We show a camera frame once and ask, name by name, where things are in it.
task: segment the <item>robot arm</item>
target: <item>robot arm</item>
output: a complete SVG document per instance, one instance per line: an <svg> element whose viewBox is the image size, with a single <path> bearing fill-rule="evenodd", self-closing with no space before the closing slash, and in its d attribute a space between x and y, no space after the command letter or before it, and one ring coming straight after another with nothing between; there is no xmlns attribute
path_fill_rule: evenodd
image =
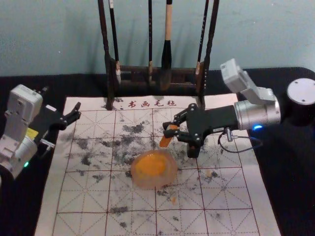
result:
<svg viewBox="0 0 315 236"><path fill-rule="evenodd" d="M42 106L47 88L36 92L18 85L8 100L6 126L0 139L0 179L15 179L37 152L40 144L47 150L55 145L45 140L50 130L64 130L80 118L80 103L63 116L56 108Z"/></svg>
<svg viewBox="0 0 315 236"><path fill-rule="evenodd" d="M224 83L232 92L240 92L247 100L233 106L203 110L196 104L174 116L172 122L163 123L164 136L176 136L178 141L188 144L188 157L197 158L205 138L212 133L223 132L229 142L232 130L247 130L280 124L287 119L294 125L308 125L315 117L315 81L298 79L293 81L285 95L278 98L270 88L260 88L231 59L220 66ZM169 129L169 125L180 126L187 122L188 132Z"/></svg>

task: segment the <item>blue led light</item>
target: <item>blue led light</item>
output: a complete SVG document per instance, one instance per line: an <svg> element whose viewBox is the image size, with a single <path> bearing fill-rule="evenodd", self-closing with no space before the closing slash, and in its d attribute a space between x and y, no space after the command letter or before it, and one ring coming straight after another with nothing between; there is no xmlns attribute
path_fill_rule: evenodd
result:
<svg viewBox="0 0 315 236"><path fill-rule="evenodd" d="M255 131L255 130L258 130L258 129L261 129L261 128L262 128L262 125L257 124L252 129Z"/></svg>

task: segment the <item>grid paper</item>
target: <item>grid paper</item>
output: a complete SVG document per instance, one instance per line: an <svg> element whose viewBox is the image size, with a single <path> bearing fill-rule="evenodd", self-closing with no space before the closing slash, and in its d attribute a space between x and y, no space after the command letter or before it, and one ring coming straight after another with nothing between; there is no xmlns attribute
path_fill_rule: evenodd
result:
<svg viewBox="0 0 315 236"><path fill-rule="evenodd" d="M209 109L231 105L236 96L205 100ZM162 123L194 98L119 98L114 111L103 108L102 98L68 98L65 113L77 101L81 118L59 134L35 235L280 235L254 152L225 152L218 135L206 138L197 159L187 158L186 144L174 138L167 150L178 172L165 188L139 189L132 183L134 158L161 149ZM221 141L230 150L251 145L244 139Z"/></svg>

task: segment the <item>black tablecloth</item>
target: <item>black tablecloth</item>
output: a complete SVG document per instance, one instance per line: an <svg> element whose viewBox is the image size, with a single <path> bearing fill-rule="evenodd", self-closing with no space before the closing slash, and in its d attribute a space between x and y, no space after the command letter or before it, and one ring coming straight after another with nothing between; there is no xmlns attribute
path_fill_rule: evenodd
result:
<svg viewBox="0 0 315 236"><path fill-rule="evenodd" d="M286 90L297 78L315 80L315 73L305 68L248 69L260 87L275 94ZM210 71L206 94L229 93L219 71ZM9 92L18 84L32 89L49 86L45 102L62 111L67 96L100 97L106 95L104 75L54 75L0 77L0 134L4 129L4 111ZM124 95L145 95L125 91ZM55 141L53 132L49 140ZM260 138L264 146L256 149L261 174L282 235L315 235L315 140L311 127L293 127L287 123L266 127L250 135ZM18 178L3 186L0 203L0 235L31 236L39 216L41 199L52 153L43 159L33 158Z"/></svg>

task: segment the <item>light blue wall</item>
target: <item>light blue wall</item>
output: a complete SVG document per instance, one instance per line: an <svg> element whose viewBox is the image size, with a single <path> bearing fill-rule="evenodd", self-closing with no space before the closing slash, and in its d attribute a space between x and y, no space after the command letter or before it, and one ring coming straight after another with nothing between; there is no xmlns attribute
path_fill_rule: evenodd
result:
<svg viewBox="0 0 315 236"><path fill-rule="evenodd" d="M195 67L205 0L173 0L174 67ZM213 1L210 0L205 45ZM108 1L104 0L114 56ZM147 0L114 0L122 64L147 65ZM165 0L153 0L153 60L160 66ZM315 71L315 0L221 0L211 69L235 57L242 67ZM97 0L0 0L0 76L104 73Z"/></svg>

